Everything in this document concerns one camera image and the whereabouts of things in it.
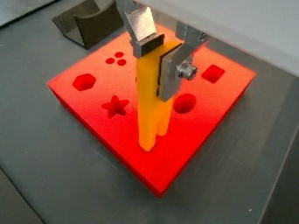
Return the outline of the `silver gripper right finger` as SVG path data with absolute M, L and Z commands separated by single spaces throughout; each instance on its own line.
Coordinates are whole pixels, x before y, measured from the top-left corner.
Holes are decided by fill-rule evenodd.
M 208 43 L 211 36 L 183 22 L 176 24 L 175 36 L 183 41 L 161 56 L 159 77 L 159 98 L 167 102 L 179 92 L 181 80 L 191 81 L 197 73 L 192 55 Z

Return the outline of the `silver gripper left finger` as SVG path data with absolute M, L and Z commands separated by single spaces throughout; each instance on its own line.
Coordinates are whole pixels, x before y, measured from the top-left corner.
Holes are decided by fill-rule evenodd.
M 141 58 L 164 43 L 164 35 L 156 31 L 152 10 L 133 0 L 116 0 L 116 8 L 131 37 L 133 55 Z

